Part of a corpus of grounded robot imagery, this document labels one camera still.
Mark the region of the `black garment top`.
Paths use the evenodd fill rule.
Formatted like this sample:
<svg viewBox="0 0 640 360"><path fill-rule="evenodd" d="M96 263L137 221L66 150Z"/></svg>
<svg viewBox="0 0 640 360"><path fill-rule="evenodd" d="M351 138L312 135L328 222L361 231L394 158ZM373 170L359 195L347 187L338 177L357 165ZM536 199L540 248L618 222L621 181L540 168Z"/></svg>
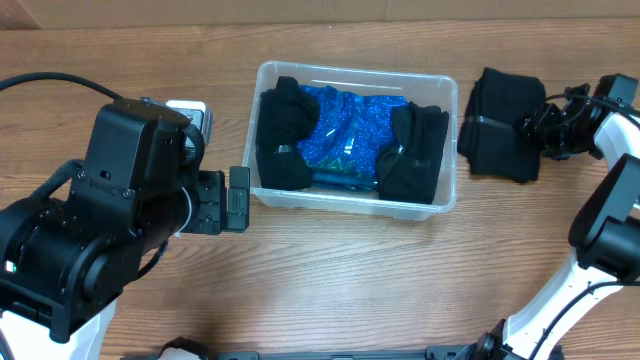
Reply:
<svg viewBox="0 0 640 360"><path fill-rule="evenodd" d="M473 175L520 183L538 179L539 149L522 137L518 124L545 97L545 87L536 77L483 70L471 91L457 143Z"/></svg>

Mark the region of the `blue denim garment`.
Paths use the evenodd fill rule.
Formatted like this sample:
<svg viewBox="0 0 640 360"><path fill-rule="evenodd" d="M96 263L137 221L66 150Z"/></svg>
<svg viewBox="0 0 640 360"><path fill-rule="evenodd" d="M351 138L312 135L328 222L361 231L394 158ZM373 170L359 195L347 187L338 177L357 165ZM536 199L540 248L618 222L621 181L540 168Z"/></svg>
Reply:
<svg viewBox="0 0 640 360"><path fill-rule="evenodd" d="M374 191L378 186L378 182L373 178L321 170L312 171L312 184L316 187L352 192Z"/></svg>

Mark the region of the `blue sparkly garment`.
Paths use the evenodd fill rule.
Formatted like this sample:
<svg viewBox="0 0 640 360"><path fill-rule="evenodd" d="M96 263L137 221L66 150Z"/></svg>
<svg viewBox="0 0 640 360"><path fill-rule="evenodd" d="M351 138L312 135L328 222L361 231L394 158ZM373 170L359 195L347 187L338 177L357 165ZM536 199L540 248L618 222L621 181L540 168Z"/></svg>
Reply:
<svg viewBox="0 0 640 360"><path fill-rule="evenodd" d="M395 143L391 113L405 107L402 96L362 96L331 86L302 85L320 115L315 130L297 143L307 166L355 177L375 178L379 153Z"/></svg>

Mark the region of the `clear plastic storage bin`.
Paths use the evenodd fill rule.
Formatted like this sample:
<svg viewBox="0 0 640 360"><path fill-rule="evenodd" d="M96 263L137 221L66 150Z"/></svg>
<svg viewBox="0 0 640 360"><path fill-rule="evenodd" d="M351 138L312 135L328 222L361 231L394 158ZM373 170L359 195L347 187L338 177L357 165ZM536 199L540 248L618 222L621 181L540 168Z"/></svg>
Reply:
<svg viewBox="0 0 640 360"><path fill-rule="evenodd" d="M281 76L295 78L301 85L332 86L358 95L403 96L420 106L436 105L449 113L449 125L443 146L443 159L435 197L430 204L384 201L372 192L347 192L312 187L301 191L264 188L255 156L255 137L259 118L260 95L276 86ZM242 165L250 169L250 192L269 207L308 208L344 213L381 215L395 219L424 221L447 213L457 199L458 85L445 75L385 72L267 61L257 72L252 110Z"/></svg>

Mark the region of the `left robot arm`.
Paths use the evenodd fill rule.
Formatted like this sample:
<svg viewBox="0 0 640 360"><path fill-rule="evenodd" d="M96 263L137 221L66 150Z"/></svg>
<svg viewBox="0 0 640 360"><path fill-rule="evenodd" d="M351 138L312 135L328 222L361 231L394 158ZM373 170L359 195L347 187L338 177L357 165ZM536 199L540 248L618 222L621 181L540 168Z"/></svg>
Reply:
<svg viewBox="0 0 640 360"><path fill-rule="evenodd" d="M85 158L1 213L3 358L97 358L119 296L171 237L248 228L249 169L205 171L204 150L171 107L99 110Z"/></svg>

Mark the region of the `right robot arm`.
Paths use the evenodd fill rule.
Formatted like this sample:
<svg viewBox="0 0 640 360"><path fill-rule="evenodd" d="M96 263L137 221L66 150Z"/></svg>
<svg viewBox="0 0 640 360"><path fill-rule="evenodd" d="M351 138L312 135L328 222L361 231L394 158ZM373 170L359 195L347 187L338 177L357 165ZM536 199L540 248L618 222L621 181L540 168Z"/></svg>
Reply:
<svg viewBox="0 0 640 360"><path fill-rule="evenodd" d="M519 312L501 320L462 359L551 359L555 345L592 307L638 283L639 113L637 79L605 75L597 86L547 95L536 77L487 68L471 92L458 152L475 175L536 180L542 157L589 153L609 172L575 217L569 255Z"/></svg>

